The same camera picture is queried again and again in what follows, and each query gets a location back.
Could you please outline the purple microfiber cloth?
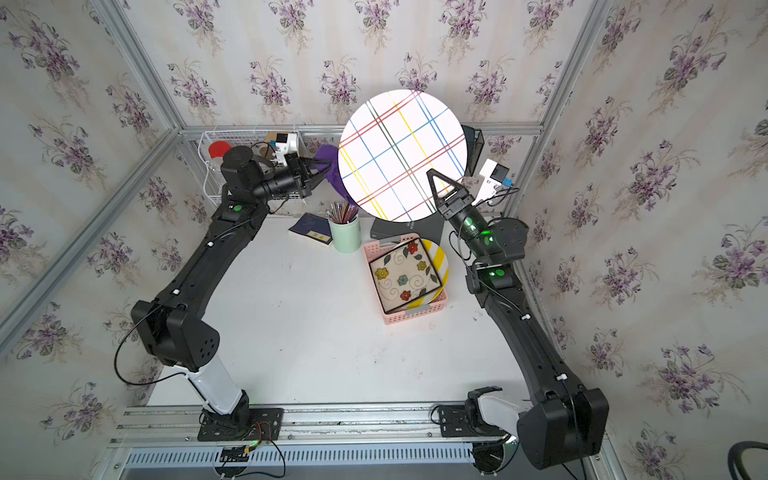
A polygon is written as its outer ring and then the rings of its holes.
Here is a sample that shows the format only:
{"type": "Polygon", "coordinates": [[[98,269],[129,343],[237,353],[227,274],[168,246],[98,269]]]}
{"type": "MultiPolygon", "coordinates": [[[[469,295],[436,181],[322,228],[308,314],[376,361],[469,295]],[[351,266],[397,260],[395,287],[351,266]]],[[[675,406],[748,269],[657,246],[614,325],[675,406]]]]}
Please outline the purple microfiber cloth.
{"type": "Polygon", "coordinates": [[[317,149],[313,158],[330,160],[332,162],[331,168],[325,172],[326,180],[344,201],[358,206],[344,185],[339,168],[339,149],[333,145],[323,144],[317,149]]]}

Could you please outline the round plaid-striped white plate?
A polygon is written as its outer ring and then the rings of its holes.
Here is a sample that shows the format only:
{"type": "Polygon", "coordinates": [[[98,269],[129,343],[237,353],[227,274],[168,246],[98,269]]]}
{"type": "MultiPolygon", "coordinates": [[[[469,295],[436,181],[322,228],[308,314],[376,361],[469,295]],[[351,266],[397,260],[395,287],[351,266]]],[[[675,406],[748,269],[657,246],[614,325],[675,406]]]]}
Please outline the round plaid-striped white plate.
{"type": "Polygon", "coordinates": [[[427,171],[465,176],[466,140],[453,111],[438,98],[396,89],[365,101],[338,145],[344,185],[367,214],[407,222],[435,213],[427,171]]]}

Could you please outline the round yellow striped plate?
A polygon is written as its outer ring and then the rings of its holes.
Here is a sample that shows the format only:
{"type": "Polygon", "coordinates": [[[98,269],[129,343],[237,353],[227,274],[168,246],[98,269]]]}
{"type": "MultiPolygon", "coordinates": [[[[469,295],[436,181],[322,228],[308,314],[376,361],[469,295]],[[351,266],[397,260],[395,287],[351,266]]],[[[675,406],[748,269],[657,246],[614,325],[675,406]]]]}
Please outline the round yellow striped plate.
{"type": "Polygon", "coordinates": [[[447,302],[445,287],[449,278],[449,264],[444,250],[435,242],[420,239],[423,253],[418,255],[417,269],[413,271],[408,280],[407,289],[411,291],[410,302],[406,305],[405,312],[419,314],[420,312],[435,312],[444,307],[447,302]],[[416,294],[431,285],[431,277],[438,278],[441,282],[440,289],[424,293],[420,297],[416,294]]]}

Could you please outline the square floral black-rimmed plate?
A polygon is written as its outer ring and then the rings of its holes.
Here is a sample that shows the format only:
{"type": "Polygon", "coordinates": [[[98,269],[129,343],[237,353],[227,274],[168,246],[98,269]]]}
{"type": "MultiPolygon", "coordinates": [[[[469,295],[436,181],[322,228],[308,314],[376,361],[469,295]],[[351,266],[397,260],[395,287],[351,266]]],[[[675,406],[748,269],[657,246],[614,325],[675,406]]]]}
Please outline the square floral black-rimmed plate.
{"type": "MultiPolygon", "coordinates": [[[[407,289],[409,277],[417,269],[418,255],[423,253],[421,238],[405,240],[386,247],[381,253],[375,253],[368,261],[376,293],[383,312],[392,315],[405,311],[410,302],[411,291],[407,289]]],[[[438,278],[431,277],[433,283],[416,294],[440,289],[438,278]]]]}

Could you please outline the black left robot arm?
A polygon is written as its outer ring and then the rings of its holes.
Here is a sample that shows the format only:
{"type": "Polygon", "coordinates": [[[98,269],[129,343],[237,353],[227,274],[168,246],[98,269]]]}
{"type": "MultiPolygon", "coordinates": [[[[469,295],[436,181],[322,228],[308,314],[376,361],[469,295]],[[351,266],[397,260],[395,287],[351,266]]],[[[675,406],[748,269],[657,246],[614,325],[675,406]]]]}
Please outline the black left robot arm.
{"type": "Polygon", "coordinates": [[[147,353],[190,382],[208,420],[236,435],[250,426],[249,399],[219,358],[220,335],[203,316],[226,271],[270,214],[269,201],[293,192],[309,196],[330,167],[295,153],[285,161],[277,167],[249,146],[229,148],[220,167],[221,202],[203,240],[153,300],[138,301],[131,310],[147,353]]]}

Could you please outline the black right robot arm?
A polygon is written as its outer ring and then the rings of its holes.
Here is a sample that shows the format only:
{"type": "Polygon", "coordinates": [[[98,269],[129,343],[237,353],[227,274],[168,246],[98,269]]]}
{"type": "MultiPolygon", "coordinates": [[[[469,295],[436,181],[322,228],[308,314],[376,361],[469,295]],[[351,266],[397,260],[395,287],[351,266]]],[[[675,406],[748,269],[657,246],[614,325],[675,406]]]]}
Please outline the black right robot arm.
{"type": "Polygon", "coordinates": [[[526,383],[530,406],[519,407],[499,387],[468,393],[464,425],[476,436],[515,439],[531,462],[543,470],[598,454],[609,403],[598,388],[587,388],[567,366],[532,311],[514,263],[525,256],[528,226],[501,217],[487,221],[469,191],[431,169],[430,184],[442,180],[447,194],[434,193],[437,211],[464,241],[472,263],[466,267],[468,291],[506,340],[526,383]]]}

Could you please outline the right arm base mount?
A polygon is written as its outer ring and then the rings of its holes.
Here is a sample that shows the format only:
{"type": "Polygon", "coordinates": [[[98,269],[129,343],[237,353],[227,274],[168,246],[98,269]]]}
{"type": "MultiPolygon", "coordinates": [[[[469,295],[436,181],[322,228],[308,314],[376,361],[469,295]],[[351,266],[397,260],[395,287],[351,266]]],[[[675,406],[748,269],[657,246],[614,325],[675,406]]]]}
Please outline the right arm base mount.
{"type": "Polygon", "coordinates": [[[442,438],[501,438],[507,435],[504,430],[483,423],[475,411],[464,404],[435,404],[430,409],[429,419],[438,426],[442,438]]]}

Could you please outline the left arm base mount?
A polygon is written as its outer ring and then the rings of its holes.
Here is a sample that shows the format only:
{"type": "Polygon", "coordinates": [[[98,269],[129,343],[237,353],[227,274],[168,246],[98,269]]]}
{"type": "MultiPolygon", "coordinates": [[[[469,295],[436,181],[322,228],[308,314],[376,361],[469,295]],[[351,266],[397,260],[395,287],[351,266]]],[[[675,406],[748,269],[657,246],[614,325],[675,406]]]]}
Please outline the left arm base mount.
{"type": "Polygon", "coordinates": [[[253,408],[247,414],[234,412],[219,415],[203,409],[199,417],[199,442],[228,442],[251,440],[277,440],[279,438],[283,408],[253,408]]]}

